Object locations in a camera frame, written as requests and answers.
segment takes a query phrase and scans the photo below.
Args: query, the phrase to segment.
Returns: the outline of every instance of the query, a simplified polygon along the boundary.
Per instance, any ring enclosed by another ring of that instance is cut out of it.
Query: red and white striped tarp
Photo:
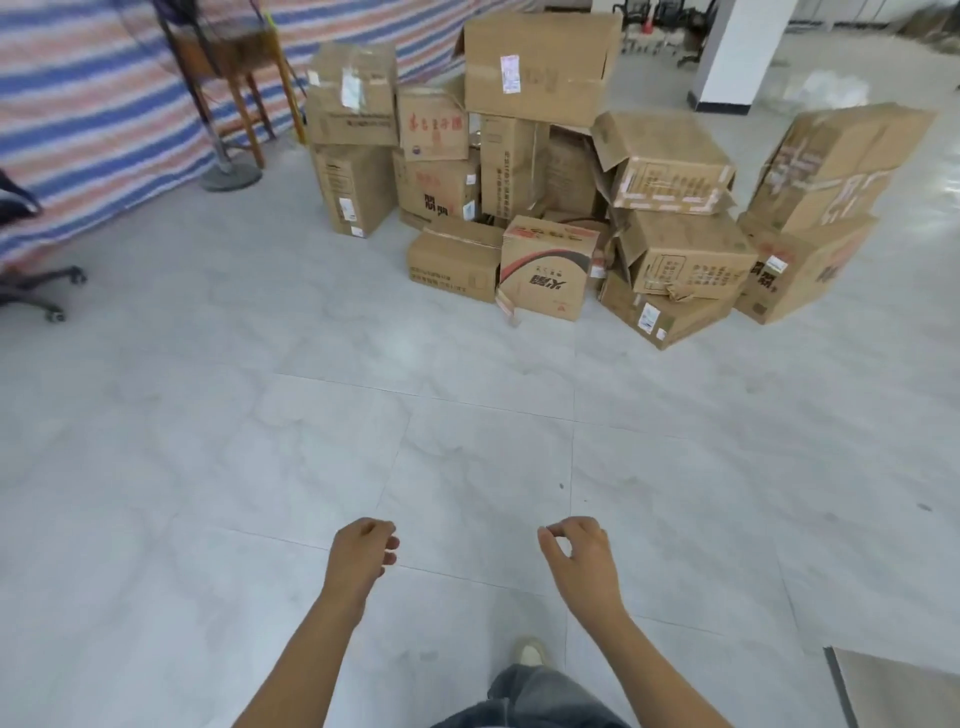
[[[392,42],[401,79],[429,77],[449,67],[468,17],[539,4],[262,0],[260,9],[270,13],[302,82],[319,43],[332,39]],[[207,0],[201,7],[210,20],[252,15],[246,0]],[[256,80],[275,129],[288,128],[276,71],[264,69]],[[226,86],[204,89],[218,122],[232,120]],[[0,0],[0,168],[45,209],[0,231],[0,262],[190,180],[212,159],[150,0]]]

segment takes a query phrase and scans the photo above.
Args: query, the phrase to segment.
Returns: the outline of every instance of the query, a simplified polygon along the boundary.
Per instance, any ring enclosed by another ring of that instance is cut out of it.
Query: wooden stool leg
[[[260,121],[263,122],[263,128],[267,130],[271,139],[276,139],[274,125],[270,123],[270,117],[267,116],[267,109],[263,106],[263,97],[260,96],[260,89],[256,87],[256,79],[253,77],[253,73],[247,74],[247,86],[250,87],[250,93],[253,94],[256,110],[260,112]]]
[[[294,129],[297,130],[297,140],[300,144],[306,144],[306,134],[303,132],[303,120],[300,118],[300,107],[297,105],[297,97],[294,95],[294,89],[290,85],[290,74],[287,71],[287,60],[280,49],[280,39],[276,31],[271,33],[271,50],[274,55],[276,70],[280,73],[280,83],[283,85],[283,94],[287,97],[287,104],[290,106],[290,113],[294,117]]]
[[[253,152],[253,159],[256,161],[256,166],[263,169],[265,166],[263,152],[260,151],[260,142],[256,140],[256,132],[253,130],[250,115],[247,113],[247,104],[243,100],[243,94],[240,93],[236,78],[230,76],[227,79],[227,85],[230,87],[230,95],[233,96],[233,103],[236,104],[243,127],[247,130],[247,139],[250,141],[250,151]]]

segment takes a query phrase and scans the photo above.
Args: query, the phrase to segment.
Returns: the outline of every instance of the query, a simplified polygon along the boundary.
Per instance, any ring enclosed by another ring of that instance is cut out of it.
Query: left hand
[[[364,518],[345,525],[333,538],[320,602],[342,613],[351,627],[363,617],[373,582],[396,563],[400,539],[394,531],[391,521]]]

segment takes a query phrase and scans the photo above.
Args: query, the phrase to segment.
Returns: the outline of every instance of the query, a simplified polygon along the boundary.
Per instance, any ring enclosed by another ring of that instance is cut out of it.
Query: stack of cardboard boxes
[[[689,114],[604,113],[592,137],[616,223],[600,302],[658,349],[725,318],[756,263],[731,161]]]
[[[876,224],[869,210],[933,117],[897,104],[798,115],[738,221],[759,259],[737,309],[769,324],[823,296],[867,239]]]
[[[606,272],[610,226],[594,218],[587,140],[619,35],[616,15],[494,12],[467,22],[461,108],[479,115],[477,213],[486,225],[425,228],[408,253],[414,280],[485,301],[495,296],[510,311],[579,317],[591,281]],[[400,119],[402,138],[402,108]],[[453,178],[443,186],[452,189]]]
[[[393,47],[325,43],[307,126],[333,228],[366,237],[399,202],[412,280],[569,320],[599,290],[658,349],[822,296],[932,114],[800,114],[734,222],[734,167],[693,114],[600,112],[619,40],[613,14],[489,13],[464,76],[400,87]]]
[[[324,43],[307,82],[310,153],[330,224],[367,237],[396,207],[394,47]]]

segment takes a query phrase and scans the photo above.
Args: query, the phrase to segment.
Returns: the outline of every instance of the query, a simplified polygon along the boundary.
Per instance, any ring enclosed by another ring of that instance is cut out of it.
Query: white wall
[[[691,90],[702,103],[754,102],[796,0],[720,0]]]

